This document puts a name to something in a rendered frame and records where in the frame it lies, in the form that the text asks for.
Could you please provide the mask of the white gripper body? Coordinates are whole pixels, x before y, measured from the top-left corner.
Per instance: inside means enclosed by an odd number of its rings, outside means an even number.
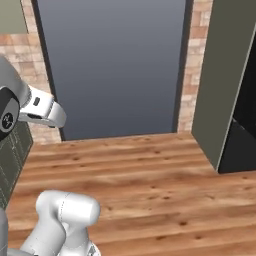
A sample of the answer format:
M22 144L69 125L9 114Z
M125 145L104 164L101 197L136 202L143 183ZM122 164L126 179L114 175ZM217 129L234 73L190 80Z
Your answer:
M48 115L48 125L62 128L66 123L66 113L60 104L54 102Z

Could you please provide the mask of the olive green base cabinet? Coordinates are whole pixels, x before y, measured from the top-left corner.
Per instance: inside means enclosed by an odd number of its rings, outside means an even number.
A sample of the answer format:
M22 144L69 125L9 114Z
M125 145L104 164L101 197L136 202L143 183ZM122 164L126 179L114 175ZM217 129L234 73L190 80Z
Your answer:
M0 207L5 209L33 145L26 122L18 122L0 142Z

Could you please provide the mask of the olive green wall cabinet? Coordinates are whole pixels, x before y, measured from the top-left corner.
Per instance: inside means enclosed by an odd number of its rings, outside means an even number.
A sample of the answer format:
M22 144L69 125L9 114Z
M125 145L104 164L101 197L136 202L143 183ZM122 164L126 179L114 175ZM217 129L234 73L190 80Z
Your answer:
M0 34L26 34L21 0L0 0Z

